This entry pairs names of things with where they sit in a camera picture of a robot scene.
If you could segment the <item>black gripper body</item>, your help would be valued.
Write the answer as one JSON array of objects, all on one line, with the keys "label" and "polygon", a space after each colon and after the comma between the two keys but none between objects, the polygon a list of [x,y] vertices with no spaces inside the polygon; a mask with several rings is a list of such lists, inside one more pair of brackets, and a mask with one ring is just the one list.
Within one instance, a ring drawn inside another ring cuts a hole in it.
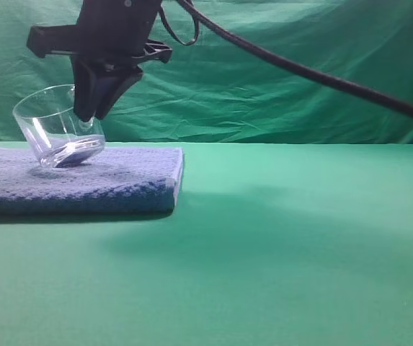
[{"label": "black gripper body", "polygon": [[27,47],[38,58],[67,56],[74,68],[97,71],[168,63],[172,49],[149,38],[160,9],[160,1],[84,1],[74,25],[32,26]]}]

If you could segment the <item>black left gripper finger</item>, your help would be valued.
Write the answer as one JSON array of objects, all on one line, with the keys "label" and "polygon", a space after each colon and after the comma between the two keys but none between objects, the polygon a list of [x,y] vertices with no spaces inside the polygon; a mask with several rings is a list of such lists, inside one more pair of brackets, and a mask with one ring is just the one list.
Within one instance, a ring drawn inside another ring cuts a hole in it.
[{"label": "black left gripper finger", "polygon": [[74,75],[74,113],[81,121],[90,121],[98,115],[98,77],[100,67],[82,57],[71,59]]}]

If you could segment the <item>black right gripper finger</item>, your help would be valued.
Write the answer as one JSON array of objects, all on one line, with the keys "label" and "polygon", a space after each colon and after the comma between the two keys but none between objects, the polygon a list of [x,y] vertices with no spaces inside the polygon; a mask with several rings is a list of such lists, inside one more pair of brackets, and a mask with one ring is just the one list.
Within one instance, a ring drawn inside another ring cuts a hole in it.
[{"label": "black right gripper finger", "polygon": [[138,67],[120,68],[107,71],[97,80],[97,105],[94,111],[96,119],[103,120],[119,98],[129,88],[138,83],[143,76],[143,70]]}]

